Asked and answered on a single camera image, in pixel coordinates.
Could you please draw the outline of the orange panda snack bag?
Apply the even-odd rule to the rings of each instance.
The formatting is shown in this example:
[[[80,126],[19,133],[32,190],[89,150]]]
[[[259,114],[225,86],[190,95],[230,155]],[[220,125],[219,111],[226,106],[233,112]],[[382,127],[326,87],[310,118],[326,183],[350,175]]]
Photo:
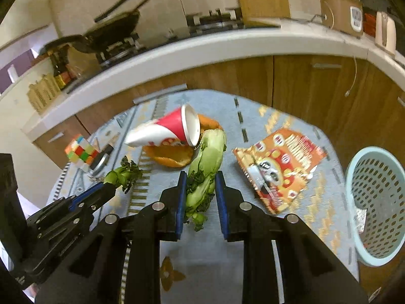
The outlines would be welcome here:
[[[307,136],[280,128],[250,147],[233,149],[259,199],[274,215],[304,190],[325,151]]]

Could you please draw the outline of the green leafy vegetable piece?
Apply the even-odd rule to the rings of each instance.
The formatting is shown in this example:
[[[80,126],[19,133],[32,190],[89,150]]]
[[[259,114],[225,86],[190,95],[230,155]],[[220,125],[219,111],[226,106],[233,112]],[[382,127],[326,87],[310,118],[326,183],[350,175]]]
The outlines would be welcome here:
[[[109,171],[104,177],[104,184],[114,185],[116,189],[121,188],[127,194],[130,188],[143,176],[143,171],[133,161],[124,156],[120,166]]]

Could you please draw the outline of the red white paper cup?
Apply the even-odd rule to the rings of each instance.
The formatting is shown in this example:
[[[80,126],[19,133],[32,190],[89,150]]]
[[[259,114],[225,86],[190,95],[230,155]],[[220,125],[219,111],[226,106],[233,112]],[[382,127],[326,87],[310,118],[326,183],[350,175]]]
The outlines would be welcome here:
[[[199,138],[198,114],[191,105],[184,104],[160,119],[153,119],[130,130],[124,143],[130,147],[164,145],[196,147]]]

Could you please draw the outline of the black key fob with keys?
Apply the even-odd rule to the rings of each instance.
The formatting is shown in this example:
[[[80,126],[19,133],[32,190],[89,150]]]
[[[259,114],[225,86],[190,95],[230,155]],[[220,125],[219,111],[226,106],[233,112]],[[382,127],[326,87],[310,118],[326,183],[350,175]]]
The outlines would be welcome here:
[[[107,144],[104,149],[95,157],[95,160],[90,164],[87,175],[90,177],[97,176],[108,163],[113,150],[114,147],[111,144]]]

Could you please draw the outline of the black gas stove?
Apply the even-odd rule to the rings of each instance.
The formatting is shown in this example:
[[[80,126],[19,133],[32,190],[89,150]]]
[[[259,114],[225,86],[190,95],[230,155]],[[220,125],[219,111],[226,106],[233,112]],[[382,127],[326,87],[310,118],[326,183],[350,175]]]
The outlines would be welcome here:
[[[140,53],[197,36],[233,30],[279,29],[281,27],[276,23],[244,20],[240,7],[226,8],[225,11],[217,8],[210,10],[208,14],[201,12],[187,14],[185,20],[187,23],[185,27],[168,28],[151,37],[140,36],[137,32],[132,32],[129,37],[123,38],[107,47],[105,51],[97,53],[97,61],[102,69],[107,69]]]

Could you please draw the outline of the brown rice cooker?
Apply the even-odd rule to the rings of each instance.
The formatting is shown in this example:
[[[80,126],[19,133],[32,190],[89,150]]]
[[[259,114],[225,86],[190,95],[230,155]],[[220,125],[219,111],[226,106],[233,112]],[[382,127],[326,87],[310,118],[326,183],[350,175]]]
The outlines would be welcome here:
[[[320,0],[322,24],[331,30],[360,38],[363,34],[361,0]]]

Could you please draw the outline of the white kitchen counter with cabinets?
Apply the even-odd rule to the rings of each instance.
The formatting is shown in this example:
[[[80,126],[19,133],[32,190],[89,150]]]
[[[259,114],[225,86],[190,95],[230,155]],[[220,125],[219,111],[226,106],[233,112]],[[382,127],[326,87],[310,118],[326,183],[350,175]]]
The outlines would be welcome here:
[[[60,96],[23,127],[56,165],[77,133],[91,134],[134,99],[186,84],[257,101],[318,126],[343,166],[361,148],[404,160],[404,57],[314,23],[236,30],[171,43],[128,59]]]

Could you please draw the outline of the orange peel pieces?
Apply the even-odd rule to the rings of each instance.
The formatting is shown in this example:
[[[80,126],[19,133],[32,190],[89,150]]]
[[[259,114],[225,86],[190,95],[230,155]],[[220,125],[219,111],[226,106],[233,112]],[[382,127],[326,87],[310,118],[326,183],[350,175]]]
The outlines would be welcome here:
[[[203,114],[198,114],[201,133],[206,130],[221,129],[222,127],[215,119],[211,119]],[[188,145],[162,145],[144,146],[143,151],[146,156],[154,162],[165,167],[180,168],[190,164],[194,156],[194,148]]]

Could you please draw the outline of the light blue perforated trash basket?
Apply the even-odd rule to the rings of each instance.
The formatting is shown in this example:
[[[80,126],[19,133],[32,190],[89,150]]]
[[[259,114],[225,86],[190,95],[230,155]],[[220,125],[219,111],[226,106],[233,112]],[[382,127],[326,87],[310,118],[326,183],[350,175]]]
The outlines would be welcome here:
[[[390,262],[404,245],[404,168],[387,150],[358,151],[345,173],[349,225],[358,260]]]

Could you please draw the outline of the colourful rubik's cube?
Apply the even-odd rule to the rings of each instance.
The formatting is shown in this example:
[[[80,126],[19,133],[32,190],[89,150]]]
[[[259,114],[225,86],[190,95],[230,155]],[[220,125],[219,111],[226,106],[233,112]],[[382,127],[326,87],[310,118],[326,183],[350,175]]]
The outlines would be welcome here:
[[[77,167],[89,167],[99,152],[82,135],[76,135],[66,146],[65,154]]]

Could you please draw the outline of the pink electric kettle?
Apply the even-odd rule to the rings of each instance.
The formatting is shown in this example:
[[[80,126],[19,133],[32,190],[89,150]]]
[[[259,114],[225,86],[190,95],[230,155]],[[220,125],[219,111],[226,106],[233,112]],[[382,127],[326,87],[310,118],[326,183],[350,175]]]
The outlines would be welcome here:
[[[390,56],[395,56],[396,27],[394,20],[385,12],[377,12],[375,44]]]

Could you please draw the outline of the green bok choy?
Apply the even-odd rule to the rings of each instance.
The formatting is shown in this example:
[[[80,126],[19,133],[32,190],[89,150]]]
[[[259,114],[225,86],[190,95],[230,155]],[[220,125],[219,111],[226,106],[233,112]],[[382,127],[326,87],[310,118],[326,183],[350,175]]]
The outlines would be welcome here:
[[[192,223],[194,231],[204,228],[206,212],[215,196],[216,174],[227,149],[226,134],[222,129],[206,130],[202,134],[196,158],[187,175],[184,223]]]

